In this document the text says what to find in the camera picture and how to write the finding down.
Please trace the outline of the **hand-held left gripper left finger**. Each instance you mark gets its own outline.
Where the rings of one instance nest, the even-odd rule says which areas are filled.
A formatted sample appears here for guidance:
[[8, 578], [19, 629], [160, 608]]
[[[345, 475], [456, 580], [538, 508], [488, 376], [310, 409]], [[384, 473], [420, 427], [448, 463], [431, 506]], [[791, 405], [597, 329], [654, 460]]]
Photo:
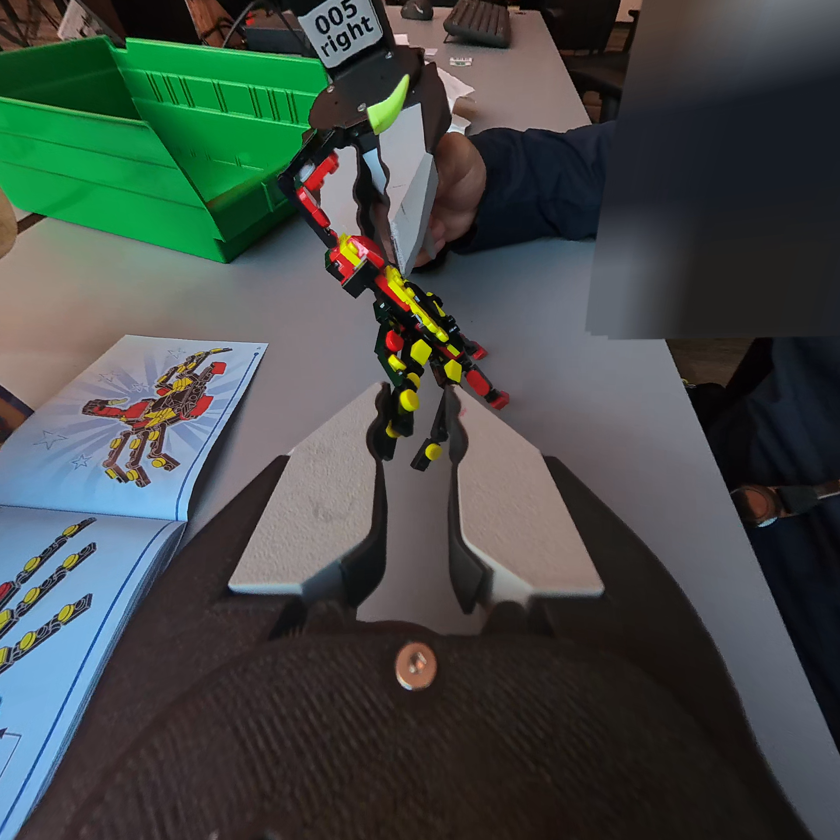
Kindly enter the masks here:
[[228, 581], [232, 592], [357, 607], [377, 588], [387, 501], [374, 442], [388, 392], [371, 385], [291, 450]]

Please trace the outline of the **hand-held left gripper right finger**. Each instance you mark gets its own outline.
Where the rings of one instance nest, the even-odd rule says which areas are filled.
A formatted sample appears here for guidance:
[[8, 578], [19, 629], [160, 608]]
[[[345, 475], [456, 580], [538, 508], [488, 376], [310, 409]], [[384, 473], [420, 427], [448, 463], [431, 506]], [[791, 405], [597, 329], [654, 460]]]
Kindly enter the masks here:
[[448, 567], [463, 613], [597, 598], [605, 587], [540, 451], [483, 403], [445, 393]]

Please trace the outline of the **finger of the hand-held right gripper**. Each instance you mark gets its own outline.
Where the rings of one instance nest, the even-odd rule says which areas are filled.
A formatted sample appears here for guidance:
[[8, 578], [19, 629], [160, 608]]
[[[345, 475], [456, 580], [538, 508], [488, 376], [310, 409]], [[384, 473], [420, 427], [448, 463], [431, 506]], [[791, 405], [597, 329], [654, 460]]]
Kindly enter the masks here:
[[427, 238], [428, 220], [438, 189], [434, 156], [426, 150], [422, 107], [405, 108], [381, 136], [386, 168], [385, 196], [389, 254], [404, 277], [415, 267]]
[[374, 133], [360, 133], [353, 147], [358, 164], [353, 184], [356, 223], [361, 234], [377, 245], [386, 261], [395, 264], [389, 221], [391, 200], [387, 194], [389, 171], [382, 161], [379, 138]]

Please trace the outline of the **black yellow lego scorpion model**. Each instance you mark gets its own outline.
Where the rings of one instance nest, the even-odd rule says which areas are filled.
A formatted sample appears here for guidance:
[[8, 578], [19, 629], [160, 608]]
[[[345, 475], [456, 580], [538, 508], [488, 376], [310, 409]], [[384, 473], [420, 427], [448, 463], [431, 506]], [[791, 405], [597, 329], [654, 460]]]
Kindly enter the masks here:
[[[347, 80], [336, 80], [320, 94], [310, 114], [310, 130], [303, 145], [278, 179], [284, 197], [299, 211], [309, 227], [325, 245], [325, 268], [352, 298], [371, 291], [374, 316], [379, 324], [374, 352], [390, 382], [381, 419], [374, 425], [373, 451], [381, 460], [393, 458], [396, 442], [414, 432], [414, 414], [419, 407], [418, 388], [429, 367], [437, 384], [466, 382], [489, 406], [500, 410], [509, 395], [485, 377], [477, 361], [485, 349], [461, 332], [448, 315], [439, 296], [424, 291], [404, 277], [375, 243], [373, 170], [364, 163], [364, 153], [372, 152], [380, 163], [380, 137], [393, 126], [407, 102], [424, 105], [429, 101], [431, 66], [399, 77], [383, 78], [381, 90], [386, 98], [368, 102], [371, 94], [355, 104]], [[319, 191], [326, 178], [339, 167], [338, 151], [353, 147], [360, 166], [369, 174], [357, 174], [353, 196], [358, 207], [360, 234], [338, 233], [322, 209]]]

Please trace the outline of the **person's right forearm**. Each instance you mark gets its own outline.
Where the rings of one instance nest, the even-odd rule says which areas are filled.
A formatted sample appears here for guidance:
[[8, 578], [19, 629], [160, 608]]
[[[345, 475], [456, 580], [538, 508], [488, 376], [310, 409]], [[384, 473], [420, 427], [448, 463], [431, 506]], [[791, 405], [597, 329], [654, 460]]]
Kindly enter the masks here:
[[474, 134], [486, 187], [459, 255], [539, 238], [597, 236], [616, 121], [563, 133], [494, 128]]

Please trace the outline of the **lego instruction booklet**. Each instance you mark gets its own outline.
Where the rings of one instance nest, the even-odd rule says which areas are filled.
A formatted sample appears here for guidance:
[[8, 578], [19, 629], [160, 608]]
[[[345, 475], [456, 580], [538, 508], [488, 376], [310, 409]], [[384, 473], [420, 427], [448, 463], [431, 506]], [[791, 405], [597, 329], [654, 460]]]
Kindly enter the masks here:
[[170, 562], [264, 343], [127, 335], [1, 451], [1, 837], [49, 786]]

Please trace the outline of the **person's right hand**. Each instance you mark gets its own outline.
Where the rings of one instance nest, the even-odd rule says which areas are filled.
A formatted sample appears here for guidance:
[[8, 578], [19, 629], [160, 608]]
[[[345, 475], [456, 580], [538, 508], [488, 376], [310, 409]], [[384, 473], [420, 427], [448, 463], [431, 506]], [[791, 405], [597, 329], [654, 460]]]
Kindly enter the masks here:
[[487, 168], [477, 147], [460, 133], [446, 133], [434, 156], [438, 185], [429, 217], [434, 255], [423, 248], [415, 268], [432, 261], [441, 250], [472, 228], [487, 185]]

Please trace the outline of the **white paper sheet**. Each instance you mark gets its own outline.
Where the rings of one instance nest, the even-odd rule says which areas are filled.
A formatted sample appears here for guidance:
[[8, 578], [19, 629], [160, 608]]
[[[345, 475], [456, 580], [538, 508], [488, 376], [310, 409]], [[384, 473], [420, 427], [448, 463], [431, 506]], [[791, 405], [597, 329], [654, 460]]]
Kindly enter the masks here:
[[472, 118], [476, 116], [477, 105], [473, 99], [475, 89], [437, 67], [437, 74], [444, 84], [444, 90], [451, 112], [449, 132], [467, 134]]

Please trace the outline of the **black keyboard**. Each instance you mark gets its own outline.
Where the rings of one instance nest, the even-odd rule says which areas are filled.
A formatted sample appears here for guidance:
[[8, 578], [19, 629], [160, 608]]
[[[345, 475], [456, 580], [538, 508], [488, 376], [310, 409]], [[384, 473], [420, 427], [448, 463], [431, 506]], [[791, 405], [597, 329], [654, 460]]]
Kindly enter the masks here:
[[443, 23], [444, 31], [465, 43], [507, 49], [511, 45], [508, 6], [488, 1], [458, 1]]

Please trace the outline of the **green plastic bin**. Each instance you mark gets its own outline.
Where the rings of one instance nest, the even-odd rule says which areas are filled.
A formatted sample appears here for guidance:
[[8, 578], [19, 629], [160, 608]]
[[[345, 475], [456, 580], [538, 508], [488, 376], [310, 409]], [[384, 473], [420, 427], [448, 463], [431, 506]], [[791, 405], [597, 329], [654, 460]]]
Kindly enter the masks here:
[[296, 210], [316, 59], [106, 37], [3, 52], [1, 183], [17, 208], [228, 263]]

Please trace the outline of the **black office chair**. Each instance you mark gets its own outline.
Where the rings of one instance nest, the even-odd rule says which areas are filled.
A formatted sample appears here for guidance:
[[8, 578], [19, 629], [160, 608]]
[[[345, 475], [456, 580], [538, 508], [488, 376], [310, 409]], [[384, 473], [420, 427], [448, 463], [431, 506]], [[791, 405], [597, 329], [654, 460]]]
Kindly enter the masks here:
[[631, 48], [636, 34], [640, 10], [631, 8], [631, 18], [625, 42], [618, 51], [607, 50], [607, 43], [616, 23], [621, 2], [574, 1], [564, 2], [565, 34], [570, 41], [567, 49], [585, 51], [586, 56], [564, 59], [575, 89], [581, 96], [597, 94], [601, 101], [599, 123], [616, 119], [623, 96]]

